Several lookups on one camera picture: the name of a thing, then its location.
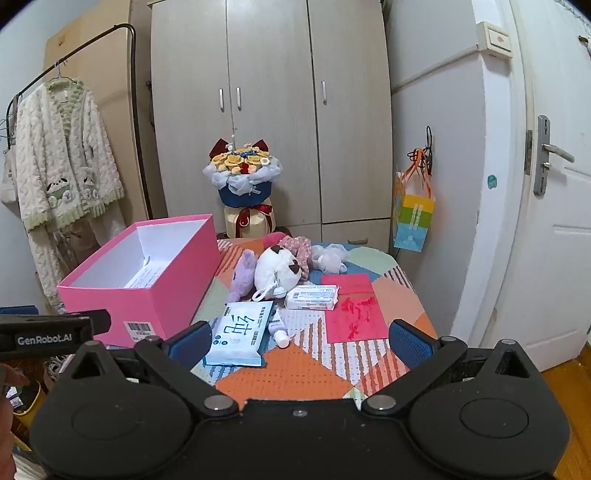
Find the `light switch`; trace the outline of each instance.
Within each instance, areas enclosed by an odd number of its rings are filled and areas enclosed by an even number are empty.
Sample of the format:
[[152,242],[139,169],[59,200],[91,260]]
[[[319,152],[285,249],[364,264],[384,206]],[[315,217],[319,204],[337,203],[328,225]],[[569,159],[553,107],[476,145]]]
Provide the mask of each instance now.
[[480,22],[476,26],[476,35],[478,51],[502,59],[513,58],[511,38],[501,27],[488,22]]
[[511,40],[509,40],[508,35],[505,35],[503,33],[497,32],[489,28],[488,37],[491,39],[491,45],[502,48],[506,51],[511,51]]

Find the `wooden floor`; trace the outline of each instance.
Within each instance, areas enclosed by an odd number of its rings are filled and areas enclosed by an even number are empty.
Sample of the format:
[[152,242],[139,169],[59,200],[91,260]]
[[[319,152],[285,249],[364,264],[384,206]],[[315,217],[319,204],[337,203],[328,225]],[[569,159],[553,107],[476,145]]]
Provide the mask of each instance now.
[[558,480],[591,480],[591,347],[587,344],[579,358],[543,375],[571,425],[569,447],[555,476]]

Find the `red ribbon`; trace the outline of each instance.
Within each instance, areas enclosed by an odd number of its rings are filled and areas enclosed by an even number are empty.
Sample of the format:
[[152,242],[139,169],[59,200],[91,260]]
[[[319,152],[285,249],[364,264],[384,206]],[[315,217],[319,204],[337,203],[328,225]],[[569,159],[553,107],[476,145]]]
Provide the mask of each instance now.
[[267,220],[269,226],[269,233],[273,231],[273,222],[271,220],[271,212],[273,207],[271,205],[261,204],[255,205],[254,207],[247,207],[240,210],[240,213],[236,217],[236,238],[240,238],[240,228],[246,228],[251,223],[251,209],[258,210],[261,212]]

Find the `pink box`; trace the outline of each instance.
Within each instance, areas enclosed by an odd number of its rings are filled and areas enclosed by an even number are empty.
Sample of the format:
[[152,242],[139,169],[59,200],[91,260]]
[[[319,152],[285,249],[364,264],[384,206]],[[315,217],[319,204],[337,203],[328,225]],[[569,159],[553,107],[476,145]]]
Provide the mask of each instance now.
[[220,263],[212,215],[137,222],[70,273],[57,291],[68,312],[106,309],[108,345],[133,347],[191,324]]

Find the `white bottle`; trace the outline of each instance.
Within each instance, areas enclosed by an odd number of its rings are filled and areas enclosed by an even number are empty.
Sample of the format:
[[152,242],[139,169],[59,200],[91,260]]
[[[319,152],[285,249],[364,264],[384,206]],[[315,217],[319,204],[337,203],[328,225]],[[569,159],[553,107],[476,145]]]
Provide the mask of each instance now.
[[287,328],[285,328],[285,323],[283,323],[283,319],[279,314],[279,309],[275,310],[273,317],[269,320],[269,324],[267,324],[267,329],[269,333],[273,337],[273,340],[277,343],[279,348],[287,348],[290,344],[290,336],[287,333]]

